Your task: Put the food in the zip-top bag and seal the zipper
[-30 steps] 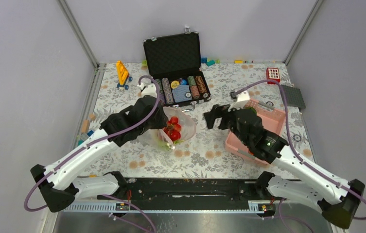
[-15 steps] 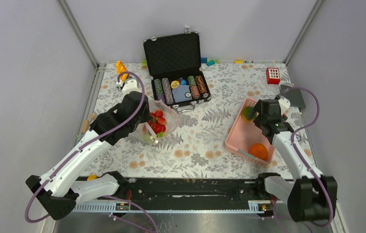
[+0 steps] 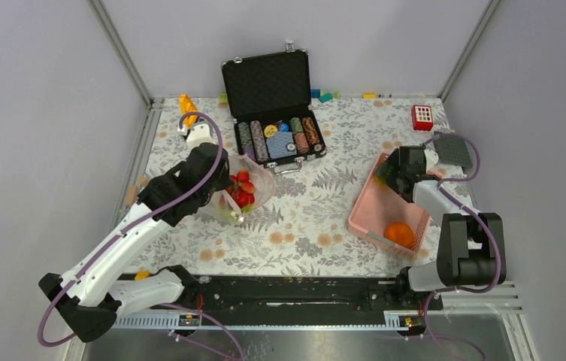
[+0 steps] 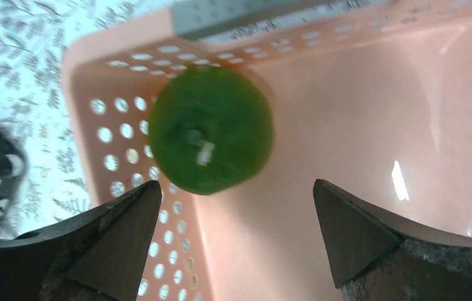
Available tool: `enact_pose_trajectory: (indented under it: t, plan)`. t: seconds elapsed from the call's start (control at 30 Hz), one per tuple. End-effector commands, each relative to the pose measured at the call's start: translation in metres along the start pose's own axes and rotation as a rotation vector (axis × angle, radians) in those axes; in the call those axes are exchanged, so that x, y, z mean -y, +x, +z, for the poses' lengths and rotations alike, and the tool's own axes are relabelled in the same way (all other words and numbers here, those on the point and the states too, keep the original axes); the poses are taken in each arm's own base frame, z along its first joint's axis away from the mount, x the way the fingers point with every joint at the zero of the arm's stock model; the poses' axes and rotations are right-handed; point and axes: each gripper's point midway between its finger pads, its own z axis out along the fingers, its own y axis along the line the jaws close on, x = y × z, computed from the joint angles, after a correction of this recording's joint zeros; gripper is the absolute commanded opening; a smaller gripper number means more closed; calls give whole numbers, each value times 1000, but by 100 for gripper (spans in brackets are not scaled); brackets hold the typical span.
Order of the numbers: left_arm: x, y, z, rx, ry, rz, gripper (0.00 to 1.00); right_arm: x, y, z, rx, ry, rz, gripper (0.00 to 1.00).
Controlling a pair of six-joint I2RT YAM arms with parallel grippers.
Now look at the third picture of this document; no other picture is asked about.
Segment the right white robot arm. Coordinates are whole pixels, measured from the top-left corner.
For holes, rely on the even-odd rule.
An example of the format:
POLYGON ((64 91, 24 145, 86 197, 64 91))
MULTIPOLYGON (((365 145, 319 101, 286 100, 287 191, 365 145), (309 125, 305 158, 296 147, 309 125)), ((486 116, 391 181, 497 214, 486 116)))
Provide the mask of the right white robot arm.
POLYGON ((440 227, 436 260, 407 271, 409 281, 395 289, 399 306, 413 310, 425 291, 486 293, 504 282, 504 230, 498 214, 478 211, 448 191, 443 179, 427 172, 422 146, 399 147, 383 165, 378 175, 387 186, 440 227))

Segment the clear pink zip bag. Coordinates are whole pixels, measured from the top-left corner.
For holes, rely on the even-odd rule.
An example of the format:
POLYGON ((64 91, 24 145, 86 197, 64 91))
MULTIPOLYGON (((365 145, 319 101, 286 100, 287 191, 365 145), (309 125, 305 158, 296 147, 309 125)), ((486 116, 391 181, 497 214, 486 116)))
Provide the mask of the clear pink zip bag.
POLYGON ((232 184, 214 193, 199 213, 240 225, 273 197, 276 185, 272 173, 247 156, 229 156, 229 177, 232 184))

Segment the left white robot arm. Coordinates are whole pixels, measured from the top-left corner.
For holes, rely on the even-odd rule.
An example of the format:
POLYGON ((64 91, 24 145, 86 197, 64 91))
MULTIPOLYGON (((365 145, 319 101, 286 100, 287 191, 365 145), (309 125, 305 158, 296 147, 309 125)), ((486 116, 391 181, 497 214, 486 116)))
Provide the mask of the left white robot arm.
POLYGON ((198 291, 182 271, 168 268, 140 281, 120 277, 142 250, 204 207, 229 181, 229 156, 212 143, 194 147, 185 160, 151 179, 127 215, 82 261, 60 275, 47 273, 40 279, 38 286, 50 300, 37 331, 40 345, 55 347, 70 339, 45 339, 52 311, 71 329, 71 337, 88 343, 136 311, 163 303, 180 309, 193 306, 198 291))

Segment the green celery stalk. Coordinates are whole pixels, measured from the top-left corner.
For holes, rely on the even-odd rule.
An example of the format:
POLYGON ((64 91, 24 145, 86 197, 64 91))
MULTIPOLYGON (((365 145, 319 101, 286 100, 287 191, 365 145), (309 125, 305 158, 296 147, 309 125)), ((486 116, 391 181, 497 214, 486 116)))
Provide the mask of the green celery stalk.
POLYGON ((241 224, 254 209, 254 205, 240 207, 233 199, 221 198, 219 201, 220 219, 230 224, 241 224))

